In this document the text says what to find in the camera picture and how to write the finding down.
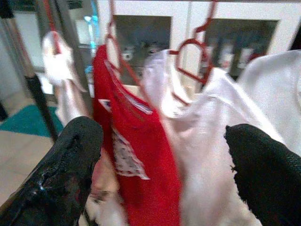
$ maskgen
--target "white shirt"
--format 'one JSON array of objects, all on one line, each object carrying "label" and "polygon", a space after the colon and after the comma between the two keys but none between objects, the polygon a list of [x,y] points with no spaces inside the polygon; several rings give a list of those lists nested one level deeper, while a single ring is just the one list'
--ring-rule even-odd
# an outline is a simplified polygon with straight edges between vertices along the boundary
[{"label": "white shirt", "polygon": [[301,52],[257,58],[238,83],[266,114],[287,147],[301,155]]},{"label": "white shirt", "polygon": [[[237,194],[233,163],[223,137],[226,125],[249,123],[282,141],[258,107],[217,68],[198,100],[191,102],[167,50],[146,60],[143,84],[153,106],[161,112],[180,169],[182,225],[261,225]],[[191,105],[185,107],[174,99],[172,90]]]}]

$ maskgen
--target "clothes hanger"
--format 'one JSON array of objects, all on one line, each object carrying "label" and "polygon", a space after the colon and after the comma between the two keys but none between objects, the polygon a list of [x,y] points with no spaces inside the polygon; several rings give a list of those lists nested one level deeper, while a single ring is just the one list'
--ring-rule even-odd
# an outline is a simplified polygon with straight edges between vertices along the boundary
[{"label": "clothes hanger", "polygon": [[128,74],[132,77],[132,79],[134,80],[135,84],[137,86],[140,87],[140,91],[144,97],[144,99],[146,100],[146,102],[149,104],[149,107],[154,109],[153,106],[151,105],[150,100],[148,99],[148,96],[146,95],[144,86],[140,83],[140,80],[138,79],[138,77],[136,76],[135,72],[133,71],[132,67],[122,58],[121,55],[121,49],[120,46],[118,44],[118,41],[115,39],[115,37],[112,35],[112,27],[115,24],[115,19],[114,19],[114,15],[115,15],[115,6],[114,6],[114,0],[110,0],[110,21],[108,23],[108,33],[105,36],[105,40],[104,43],[106,45],[106,48],[108,48],[108,44],[109,44],[109,40],[112,41],[114,48],[117,50],[117,54],[118,54],[118,62],[119,62],[119,67],[115,66],[112,62],[110,62],[108,60],[108,63],[110,63],[111,67],[114,70],[117,70],[120,74],[123,71],[123,68],[125,68],[128,71]]},{"label": "clothes hanger", "polygon": [[[176,68],[177,71],[179,71],[182,74],[187,75],[188,77],[196,80],[197,82],[201,83],[202,85],[206,84],[206,82],[208,80],[208,77],[210,75],[210,72],[211,72],[211,70],[213,68],[213,65],[212,65],[211,59],[209,59],[209,57],[208,57],[208,54],[207,54],[207,51],[206,51],[206,44],[204,42],[198,41],[197,37],[198,37],[198,33],[205,32],[206,29],[207,29],[207,27],[211,23],[216,3],[217,3],[217,0],[211,0],[211,8],[209,10],[209,14],[208,14],[208,17],[206,19],[206,22],[202,26],[197,27],[197,28],[194,29],[193,38],[187,39],[184,42],[182,42],[182,44],[179,46],[178,50],[170,50],[168,52],[170,55],[176,55],[176,58],[175,58],[175,68]],[[209,65],[208,66],[208,70],[205,73],[205,75],[204,75],[203,78],[200,78],[200,77],[198,77],[198,76],[196,76],[196,75],[194,75],[194,74],[192,74],[192,73],[190,73],[190,72],[188,72],[188,71],[186,71],[186,70],[184,70],[184,69],[182,69],[180,67],[180,52],[181,52],[181,50],[183,49],[184,46],[189,45],[189,44],[194,44],[195,46],[199,47],[200,50],[201,50],[200,57],[201,58],[205,58],[208,61],[208,65]],[[174,92],[172,92],[172,95],[176,99],[178,99],[180,102],[182,102],[183,104],[185,104],[186,106],[189,105],[187,102],[185,102],[183,99],[181,99]]]},{"label": "clothes hanger", "polygon": [[58,35],[57,35],[57,31],[55,29],[55,23],[52,18],[49,2],[48,2],[48,0],[44,0],[43,2],[44,2],[44,7],[45,7],[45,10],[47,13],[47,17],[49,20],[50,29],[51,29],[51,31],[53,31],[53,37],[54,37],[54,41],[55,41],[55,52],[56,52],[56,54],[62,53],[60,46],[59,46]]}]

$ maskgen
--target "floor mat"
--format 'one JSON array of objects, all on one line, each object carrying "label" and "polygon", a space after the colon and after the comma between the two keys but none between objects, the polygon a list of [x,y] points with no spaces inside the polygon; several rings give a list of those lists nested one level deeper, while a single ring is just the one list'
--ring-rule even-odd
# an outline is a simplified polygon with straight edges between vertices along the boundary
[{"label": "floor mat", "polygon": [[[48,107],[57,133],[63,126],[55,114],[56,107]],[[0,125],[0,130],[50,137],[43,117],[36,105],[28,105]]]}]

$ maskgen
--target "red t-shirt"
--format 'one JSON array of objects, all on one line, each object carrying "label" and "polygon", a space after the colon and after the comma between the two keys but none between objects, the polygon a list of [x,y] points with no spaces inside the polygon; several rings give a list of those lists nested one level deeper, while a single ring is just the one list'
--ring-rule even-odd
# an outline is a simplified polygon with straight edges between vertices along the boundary
[{"label": "red t-shirt", "polygon": [[130,226],[178,226],[181,184],[158,113],[119,82],[106,46],[98,49],[93,67],[94,119],[115,162]]}]

